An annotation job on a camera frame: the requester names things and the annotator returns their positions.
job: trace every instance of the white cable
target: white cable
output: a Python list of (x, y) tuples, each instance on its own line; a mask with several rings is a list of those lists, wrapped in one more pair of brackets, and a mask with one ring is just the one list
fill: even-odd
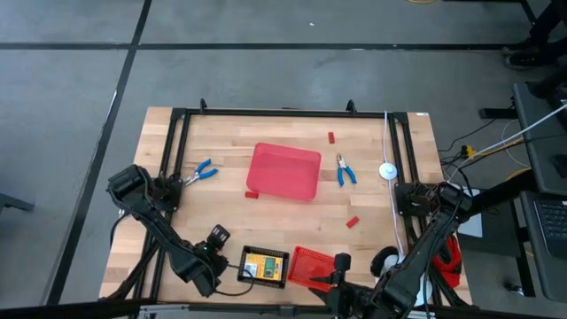
[[(388, 127), (388, 112), (384, 111), (384, 135), (383, 135), (383, 145), (382, 150), (384, 151), (384, 163), (388, 162), (388, 157), (386, 156), (386, 128)], [(393, 195), (392, 195), (392, 183), (388, 180), (388, 196), (390, 197), (390, 207), (392, 208), (392, 218), (393, 218), (393, 233), (396, 235), (396, 242), (398, 243), (398, 252), (401, 255), (404, 254), (404, 248), (401, 245), (400, 234), (398, 234), (398, 216), (396, 215), (396, 208), (393, 205)]]
[[(506, 125), (504, 125), (504, 129), (502, 130), (502, 136), (501, 136), (501, 140), (502, 140), (502, 141), (504, 140), (504, 136), (506, 136), (506, 128), (508, 128), (508, 126), (509, 126), (510, 124), (512, 124), (513, 122), (515, 122), (515, 121), (519, 121), (519, 120), (512, 120), (512, 121), (509, 121)], [(523, 166), (523, 167), (529, 167), (529, 165), (526, 165), (526, 164), (522, 163), (521, 161), (515, 159), (514, 156), (512, 156), (512, 154), (510, 154), (510, 150), (509, 150), (509, 149), (506, 149), (506, 150), (504, 150), (504, 151), (506, 151), (506, 153), (508, 154), (508, 156), (510, 156), (510, 158), (511, 158), (512, 160), (514, 160), (517, 164), (519, 164), (519, 165), (521, 165), (521, 166)]]
[(482, 154), (486, 151), (490, 151), (491, 149), (500, 146), (501, 144), (505, 144), (508, 141), (521, 136), (523, 133), (529, 131), (532, 128), (535, 128), (536, 126), (540, 125), (540, 123), (542, 123), (543, 121), (547, 120), (548, 118), (554, 116), (555, 114), (557, 114), (558, 112), (560, 112), (561, 110), (563, 110), (565, 107), (567, 107), (567, 104), (562, 105), (561, 107), (559, 107), (558, 109), (554, 110), (552, 113), (542, 117), (541, 119), (539, 119), (538, 121), (536, 121), (535, 123), (533, 123), (532, 125), (530, 125), (527, 128), (522, 129), (521, 131), (515, 133), (513, 136), (508, 137), (507, 139), (500, 141), (494, 145), (488, 146), (486, 147), (484, 150), (480, 151), (480, 152), (476, 152), (474, 155), (470, 156), (469, 158), (467, 158), (466, 160), (464, 160), (463, 162), (461, 162), (461, 164), (459, 164), (459, 166), (457, 167), (457, 169), (451, 174), (451, 176), (449, 176), (449, 180), (447, 182), (451, 182), (451, 180), (453, 179), (454, 174), (459, 170), (459, 168), (463, 167), (466, 163), (470, 162), (472, 159), (476, 158), (477, 155)]

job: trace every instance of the red object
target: red object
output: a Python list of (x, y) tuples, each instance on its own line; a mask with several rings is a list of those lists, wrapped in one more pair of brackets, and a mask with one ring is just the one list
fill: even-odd
[(251, 191), (311, 201), (317, 193), (321, 154), (258, 143), (246, 179)]
[(255, 192), (251, 192), (251, 191), (247, 191), (245, 193), (246, 198), (254, 198), (254, 199), (258, 199), (258, 193)]
[(358, 223), (360, 219), (355, 216), (352, 220), (348, 221), (348, 223), (346, 224), (346, 227), (348, 228), (352, 228), (354, 225), (356, 225)]
[(310, 278), (329, 276), (333, 270), (335, 270), (334, 258), (301, 246), (296, 246), (293, 258), (291, 259), (287, 280), (308, 288), (329, 292), (330, 284), (314, 282)]
[(445, 278), (449, 286), (455, 288), (461, 283), (461, 250), (459, 250), (459, 244), (454, 236), (447, 238), (447, 247), (449, 253), (451, 253), (451, 261), (446, 264), (439, 256), (435, 256), (433, 257), (433, 264), (439, 270), (443, 278)]

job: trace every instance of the white round object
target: white round object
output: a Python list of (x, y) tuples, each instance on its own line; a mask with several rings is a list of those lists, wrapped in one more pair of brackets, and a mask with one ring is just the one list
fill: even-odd
[[(404, 255), (390, 255), (388, 257), (386, 257), (385, 261), (384, 261), (384, 267), (382, 268), (382, 271), (380, 272), (380, 275), (383, 275), (383, 273), (385, 273), (386, 271), (388, 271), (388, 269), (390, 269), (393, 265), (402, 262), (404, 259), (406, 258), (406, 256)], [(378, 283), (378, 280), (380, 278), (379, 277), (375, 277), (376, 283)], [(422, 275), (419, 281), (419, 292), (417, 293), (416, 296), (416, 304), (415, 306), (421, 306), (423, 304), (423, 280), (425, 279), (425, 275)], [(426, 285), (426, 293), (427, 293), (427, 299), (431, 298), (431, 295), (433, 294), (433, 285), (431, 284), (431, 282), (428, 280)]]
[(380, 173), (380, 176), (382, 176), (382, 178), (388, 181), (391, 181), (398, 175), (398, 170), (391, 163), (384, 163), (380, 165), (378, 172)]

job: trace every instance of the blue pliers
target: blue pliers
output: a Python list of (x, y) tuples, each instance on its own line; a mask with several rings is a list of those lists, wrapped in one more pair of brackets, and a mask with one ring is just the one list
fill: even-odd
[(340, 153), (337, 154), (337, 163), (338, 163), (338, 184), (343, 186), (345, 184), (345, 180), (343, 179), (343, 169), (348, 173), (351, 177), (351, 182), (356, 183), (356, 176), (354, 175), (353, 170), (345, 164), (345, 158)]
[(191, 176), (187, 177), (187, 179), (185, 180), (185, 186), (189, 186), (189, 185), (193, 184), (198, 179), (209, 178), (209, 177), (215, 175), (219, 171), (218, 169), (213, 168), (208, 172), (201, 173), (203, 171), (203, 168), (205, 168), (209, 164), (211, 164), (211, 159), (207, 159), (206, 161), (202, 162), (199, 166), (197, 166), (197, 168), (195, 169), (193, 174), (191, 174)]

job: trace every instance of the computer keyboard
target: computer keyboard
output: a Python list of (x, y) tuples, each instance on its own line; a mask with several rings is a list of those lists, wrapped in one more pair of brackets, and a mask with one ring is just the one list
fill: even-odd
[(535, 201), (538, 219), (549, 254), (564, 256), (567, 250), (567, 201)]

